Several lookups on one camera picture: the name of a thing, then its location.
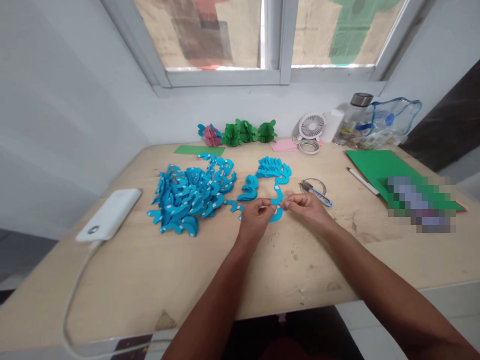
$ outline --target small desk fan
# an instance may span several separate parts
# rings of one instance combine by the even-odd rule
[[[324,132],[325,118],[318,112],[310,112],[302,117],[298,123],[299,134],[297,140],[315,139],[320,141],[320,135]]]

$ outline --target pink sticky note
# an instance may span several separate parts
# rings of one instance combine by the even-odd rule
[[[323,146],[323,142],[317,141],[320,146]],[[298,145],[293,142],[291,138],[278,140],[277,142],[270,143],[271,149],[274,152],[287,152],[287,151],[298,151]]]

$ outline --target fan grille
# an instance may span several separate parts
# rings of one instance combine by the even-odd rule
[[[322,133],[325,127],[324,118],[320,115],[311,115],[302,121],[300,131],[304,138],[314,138]]]

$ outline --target transparent pouch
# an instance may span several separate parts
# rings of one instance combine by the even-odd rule
[[[421,108],[419,100],[410,101],[404,97],[372,102],[348,140],[348,146],[358,150],[378,150],[385,144],[399,144],[406,139]]]

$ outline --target small scissors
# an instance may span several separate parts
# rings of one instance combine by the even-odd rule
[[[302,180],[301,182],[298,183],[302,189],[304,189],[306,192],[313,193],[315,196],[327,207],[331,208],[334,203],[330,201],[328,197],[323,195],[320,191],[318,191],[316,188],[314,188],[308,181]]]

